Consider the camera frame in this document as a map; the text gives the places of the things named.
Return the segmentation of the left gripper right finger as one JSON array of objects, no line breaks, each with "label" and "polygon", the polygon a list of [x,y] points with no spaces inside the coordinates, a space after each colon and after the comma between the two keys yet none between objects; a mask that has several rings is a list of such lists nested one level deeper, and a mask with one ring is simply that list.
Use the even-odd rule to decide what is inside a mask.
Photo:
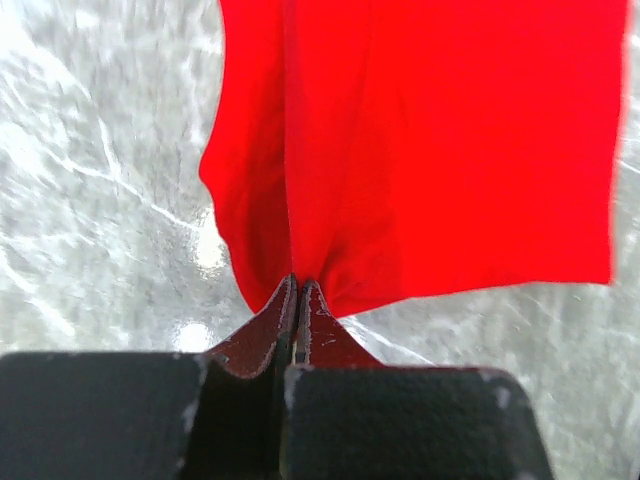
[{"label": "left gripper right finger", "polygon": [[330,313],[299,304],[284,383],[287,479],[549,479],[531,402],[490,367],[386,366]]}]

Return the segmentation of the red t shirt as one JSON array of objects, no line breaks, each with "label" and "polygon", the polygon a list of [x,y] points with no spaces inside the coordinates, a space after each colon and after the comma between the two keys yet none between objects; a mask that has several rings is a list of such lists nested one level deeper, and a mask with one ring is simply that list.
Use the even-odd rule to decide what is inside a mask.
[{"label": "red t shirt", "polygon": [[224,1],[200,175],[238,287],[348,316],[607,284],[627,1]]}]

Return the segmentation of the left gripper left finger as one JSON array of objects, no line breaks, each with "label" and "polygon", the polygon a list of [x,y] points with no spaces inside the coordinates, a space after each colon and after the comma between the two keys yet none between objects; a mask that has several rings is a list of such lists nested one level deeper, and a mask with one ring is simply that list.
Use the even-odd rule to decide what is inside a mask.
[{"label": "left gripper left finger", "polygon": [[5,479],[276,479],[298,286],[212,349],[1,358]]}]

